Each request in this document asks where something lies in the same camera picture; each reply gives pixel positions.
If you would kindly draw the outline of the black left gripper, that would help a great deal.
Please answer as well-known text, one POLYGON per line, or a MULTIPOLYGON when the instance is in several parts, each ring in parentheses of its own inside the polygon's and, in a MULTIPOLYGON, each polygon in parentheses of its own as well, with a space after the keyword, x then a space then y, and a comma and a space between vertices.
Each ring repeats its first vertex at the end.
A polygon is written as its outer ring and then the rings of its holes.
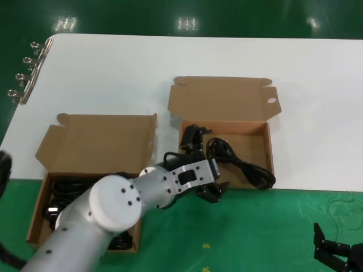
POLYGON ((226 192, 229 182, 217 183, 220 171, 215 159, 204 154, 203 136, 210 134, 213 130, 206 127, 189 125, 185 128, 180 141, 182 154, 195 154, 198 160, 193 164, 196 179, 193 187, 197 187, 196 195, 209 203, 219 203, 226 192))

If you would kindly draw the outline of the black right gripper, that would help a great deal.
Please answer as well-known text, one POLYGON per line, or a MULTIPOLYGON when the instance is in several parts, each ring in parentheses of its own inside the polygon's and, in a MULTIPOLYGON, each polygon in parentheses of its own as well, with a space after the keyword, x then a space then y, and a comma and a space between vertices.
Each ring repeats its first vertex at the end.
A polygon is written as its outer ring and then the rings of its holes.
POLYGON ((314 258, 330 269, 362 272, 363 244, 348 245, 326 240, 318 223, 314 223, 314 258))

